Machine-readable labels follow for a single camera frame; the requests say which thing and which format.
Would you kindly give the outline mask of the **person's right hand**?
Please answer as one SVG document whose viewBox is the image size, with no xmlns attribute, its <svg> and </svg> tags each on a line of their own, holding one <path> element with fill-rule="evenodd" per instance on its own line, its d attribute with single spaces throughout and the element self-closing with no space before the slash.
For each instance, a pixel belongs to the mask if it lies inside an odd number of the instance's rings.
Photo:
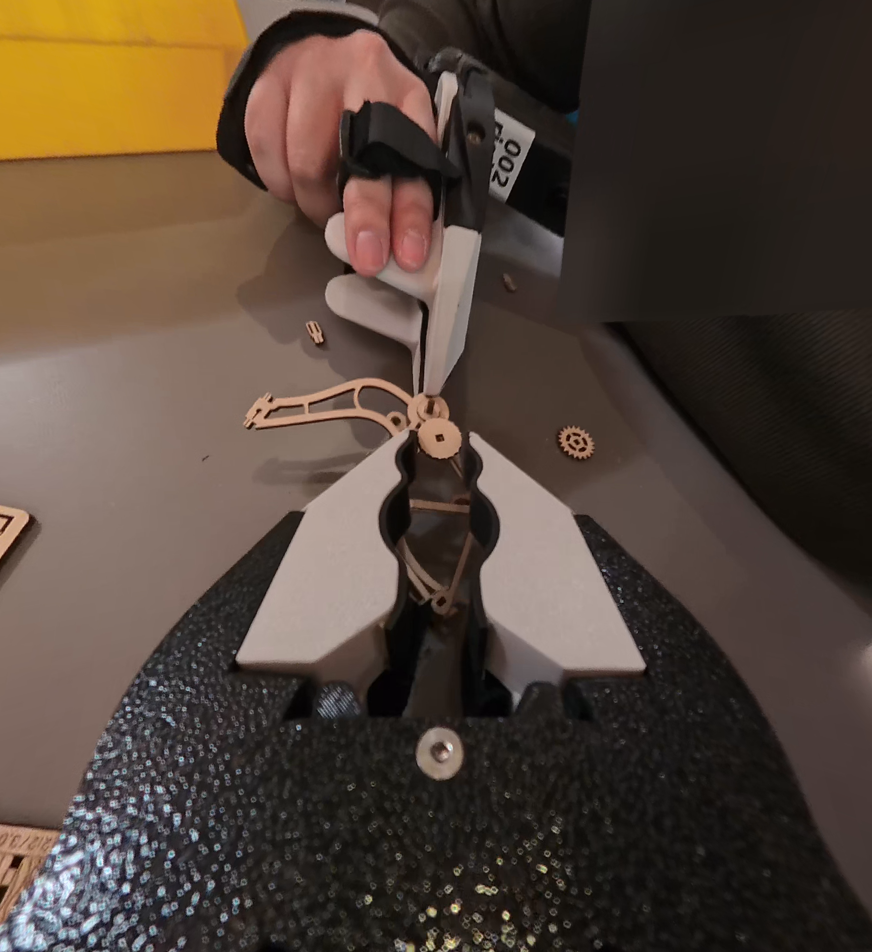
<svg viewBox="0 0 872 952">
<path fill-rule="evenodd" d="M 349 261 L 372 277 L 394 259 L 404 271 L 429 256 L 433 197 L 421 180 L 351 178 L 337 188 L 339 125 L 344 111 L 385 102 L 438 139 L 426 85 L 381 35 L 315 35 L 281 51 L 250 91 L 244 132 L 265 188 L 323 227 L 344 212 Z"/>
</svg>

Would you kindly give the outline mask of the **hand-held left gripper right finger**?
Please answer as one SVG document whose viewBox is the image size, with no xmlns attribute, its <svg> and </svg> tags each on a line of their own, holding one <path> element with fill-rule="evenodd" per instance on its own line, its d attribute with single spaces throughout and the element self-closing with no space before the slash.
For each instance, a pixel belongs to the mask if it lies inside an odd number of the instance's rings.
<svg viewBox="0 0 872 952">
<path fill-rule="evenodd" d="M 484 554 L 473 593 L 486 667 L 519 698 L 534 683 L 631 677 L 646 664 L 572 510 L 475 432 L 470 527 Z"/>
</svg>

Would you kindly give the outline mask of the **wooden disc square hole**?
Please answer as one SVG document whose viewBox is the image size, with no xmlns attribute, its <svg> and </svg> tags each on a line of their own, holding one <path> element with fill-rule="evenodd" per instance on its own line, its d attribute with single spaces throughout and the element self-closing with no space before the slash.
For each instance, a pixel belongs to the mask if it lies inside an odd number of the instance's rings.
<svg viewBox="0 0 872 952">
<path fill-rule="evenodd" d="M 419 448 L 436 460 L 449 460 L 455 457 L 463 442 L 459 427 L 449 419 L 433 417 L 420 423 L 418 427 Z"/>
</svg>

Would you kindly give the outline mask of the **yellow plastic bin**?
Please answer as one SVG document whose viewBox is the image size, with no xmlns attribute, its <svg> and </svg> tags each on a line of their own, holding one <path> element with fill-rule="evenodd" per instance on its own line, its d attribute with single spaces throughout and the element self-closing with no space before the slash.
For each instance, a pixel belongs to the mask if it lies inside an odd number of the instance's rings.
<svg viewBox="0 0 872 952">
<path fill-rule="evenodd" d="M 215 148 L 234 1 L 0 1 L 0 161 Z"/>
</svg>

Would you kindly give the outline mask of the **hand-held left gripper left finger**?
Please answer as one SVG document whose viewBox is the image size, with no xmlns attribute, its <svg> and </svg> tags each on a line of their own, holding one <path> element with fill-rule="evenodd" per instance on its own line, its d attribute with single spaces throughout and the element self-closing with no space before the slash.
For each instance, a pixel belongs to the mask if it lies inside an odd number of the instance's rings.
<svg viewBox="0 0 872 952">
<path fill-rule="evenodd" d="M 414 437 L 391 437 L 305 507 L 237 652 L 239 668 L 312 681 L 382 673 L 382 626 L 406 574 L 381 517 L 405 483 L 400 453 L 413 458 Z"/>
</svg>

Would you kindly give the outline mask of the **wooden model frame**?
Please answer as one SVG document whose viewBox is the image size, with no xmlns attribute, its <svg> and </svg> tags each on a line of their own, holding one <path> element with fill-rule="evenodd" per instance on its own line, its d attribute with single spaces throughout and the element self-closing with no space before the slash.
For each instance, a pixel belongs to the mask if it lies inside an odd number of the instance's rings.
<svg viewBox="0 0 872 952">
<path fill-rule="evenodd" d="M 400 411 L 382 412 L 364 405 L 361 396 L 371 390 L 387 394 L 403 408 Z M 247 429 L 263 430 L 335 420 L 365 420 L 381 426 L 390 436 L 413 432 L 418 437 L 420 423 L 433 417 L 449 419 L 457 424 L 451 419 L 449 407 L 442 397 L 413 396 L 382 378 L 361 377 L 301 396 L 278 398 L 265 393 L 247 411 L 243 424 Z M 450 464 L 460 478 L 464 476 L 462 448 L 463 444 L 459 453 L 449 460 L 437 460 Z M 452 580 L 447 585 L 438 582 L 422 567 L 406 541 L 398 544 L 398 552 L 406 566 L 411 586 L 420 600 L 428 603 L 439 616 L 451 616 L 464 603 L 459 597 L 459 589 L 472 543 L 473 537 L 468 534 Z"/>
</svg>

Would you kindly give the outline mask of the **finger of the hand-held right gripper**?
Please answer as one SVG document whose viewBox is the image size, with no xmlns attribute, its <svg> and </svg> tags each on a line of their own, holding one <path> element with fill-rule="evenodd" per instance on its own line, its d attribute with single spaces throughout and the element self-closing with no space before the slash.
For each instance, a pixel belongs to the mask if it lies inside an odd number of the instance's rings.
<svg viewBox="0 0 872 952">
<path fill-rule="evenodd" d="M 481 235 L 438 219 L 425 266 L 407 272 L 390 260 L 375 277 L 410 293 L 428 309 L 425 337 L 423 392 L 442 393 L 448 376 L 465 349 L 466 333 L 477 272 Z"/>
<path fill-rule="evenodd" d="M 362 277 L 352 271 L 331 279 L 324 298 L 336 316 L 405 346 L 411 357 L 413 392 L 419 395 L 424 391 L 428 329 L 428 309 L 424 303 L 378 278 Z"/>
</svg>

